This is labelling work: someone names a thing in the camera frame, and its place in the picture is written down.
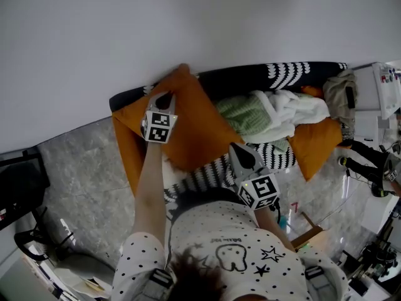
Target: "star print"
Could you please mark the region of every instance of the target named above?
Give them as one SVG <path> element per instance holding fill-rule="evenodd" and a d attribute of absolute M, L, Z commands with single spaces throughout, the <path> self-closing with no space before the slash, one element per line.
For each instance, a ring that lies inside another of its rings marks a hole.
<path fill-rule="evenodd" d="M 204 258 L 196 258 L 193 255 L 191 255 L 192 259 L 197 262 L 200 265 L 200 269 L 201 270 L 210 270 L 211 267 L 209 265 L 207 265 L 206 261 L 207 258 L 209 257 L 209 255 L 206 255 Z"/>
<path fill-rule="evenodd" d="M 263 275 L 264 275 L 265 273 L 269 273 L 268 270 L 265 270 L 266 264 L 263 265 L 263 267 L 261 267 L 261 268 L 259 268 L 259 267 L 256 265 L 256 268 L 257 268 L 258 270 L 257 270 L 255 273 L 253 273 L 253 274 L 260 274 L 261 277 L 263 277 Z"/>
<path fill-rule="evenodd" d="M 283 255 L 276 253 L 276 248 L 272 248 L 271 251 L 262 250 L 262 260 L 267 260 L 268 258 L 272 259 L 274 262 L 278 263 L 278 258 L 284 257 Z"/>
<path fill-rule="evenodd" d="M 194 248 L 203 248 L 203 245 L 202 245 L 202 243 L 201 244 L 194 243 L 193 247 Z"/>

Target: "white t-shirt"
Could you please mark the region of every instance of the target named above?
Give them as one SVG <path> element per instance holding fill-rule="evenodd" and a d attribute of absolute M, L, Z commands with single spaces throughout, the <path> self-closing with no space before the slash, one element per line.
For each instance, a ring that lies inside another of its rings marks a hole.
<path fill-rule="evenodd" d="M 277 236 L 259 229 L 251 214 L 247 207 L 227 201 L 192 208 L 173 224 L 171 250 L 182 253 L 191 248 L 190 254 L 202 268 L 220 267 L 224 301 L 247 294 L 268 300 L 313 300 L 304 264 L 322 267 L 329 273 L 337 290 L 335 300 L 342 299 L 347 280 L 326 255 L 312 248 L 299 253 L 288 250 Z M 158 239 L 148 233 L 131 235 L 118 262 L 112 300 L 131 300 L 127 293 L 135 290 L 136 277 L 154 268 L 164 269 L 165 262 Z"/>

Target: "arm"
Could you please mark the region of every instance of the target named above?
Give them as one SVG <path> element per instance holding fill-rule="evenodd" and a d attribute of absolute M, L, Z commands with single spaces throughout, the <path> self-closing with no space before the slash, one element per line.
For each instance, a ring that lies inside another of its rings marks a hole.
<path fill-rule="evenodd" d="M 294 247 L 291 242 L 287 239 L 287 236 L 283 233 L 281 228 L 278 226 L 277 221 L 274 219 L 274 216 L 271 214 L 270 209 L 261 208 L 254 211 L 256 216 L 256 221 L 258 221 L 259 227 L 266 231 L 272 232 L 276 235 L 279 240 L 283 243 L 283 245 L 292 252 L 295 252 Z"/>
<path fill-rule="evenodd" d="M 401 197 L 401 186 L 397 182 L 391 182 L 391 187 L 397 194 L 397 196 Z"/>
<path fill-rule="evenodd" d="M 150 142 L 135 195 L 133 232 L 150 233 L 164 245 L 165 218 L 162 148 Z"/>

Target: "gray marble floor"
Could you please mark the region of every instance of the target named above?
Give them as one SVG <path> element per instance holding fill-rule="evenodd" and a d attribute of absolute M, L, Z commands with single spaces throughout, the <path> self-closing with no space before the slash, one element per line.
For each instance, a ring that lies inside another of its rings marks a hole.
<path fill-rule="evenodd" d="M 39 149 L 51 183 L 42 207 L 48 207 L 44 220 L 50 233 L 62 240 L 69 233 L 68 227 L 74 240 L 67 244 L 114 267 L 120 245 L 132 229 L 134 200 L 111 119 L 46 141 Z M 328 230 L 329 244 L 325 251 L 333 258 L 342 249 L 357 256 L 374 237 L 359 225 L 369 188 L 345 177 L 344 168 L 336 162 L 343 153 L 345 150 L 336 149 L 310 182 L 305 182 L 298 166 L 277 175 L 289 238 L 308 230 L 306 221 L 299 216 L 300 211 L 305 211 L 316 224 Z M 297 213 L 293 203 L 298 203 Z"/>

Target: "orange pillow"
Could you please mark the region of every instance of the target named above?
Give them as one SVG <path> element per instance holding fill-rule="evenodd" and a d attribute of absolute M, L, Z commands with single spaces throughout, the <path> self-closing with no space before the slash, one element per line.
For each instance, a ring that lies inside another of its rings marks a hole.
<path fill-rule="evenodd" d="M 141 136 L 138 136 L 121 123 L 121 121 L 115 117 L 112 119 L 125 174 L 127 175 L 132 192 L 135 194 L 143 162 L 145 161 L 146 144 Z"/>
<path fill-rule="evenodd" d="M 312 86 L 302 86 L 301 91 L 307 95 L 311 95 L 313 97 L 317 97 L 320 99 L 325 99 L 325 94 L 323 93 L 322 88 L 312 87 Z"/>
<path fill-rule="evenodd" d="M 317 124 L 302 124 L 295 128 L 288 142 L 306 181 L 309 181 L 342 142 L 340 123 L 329 117 Z"/>
<path fill-rule="evenodd" d="M 193 171 L 228 152 L 231 142 L 242 142 L 239 135 L 219 114 L 188 65 L 180 65 L 151 92 L 113 113 L 118 121 L 137 135 L 151 96 L 165 91 L 175 94 L 177 122 L 169 143 L 162 146 L 172 164 Z"/>

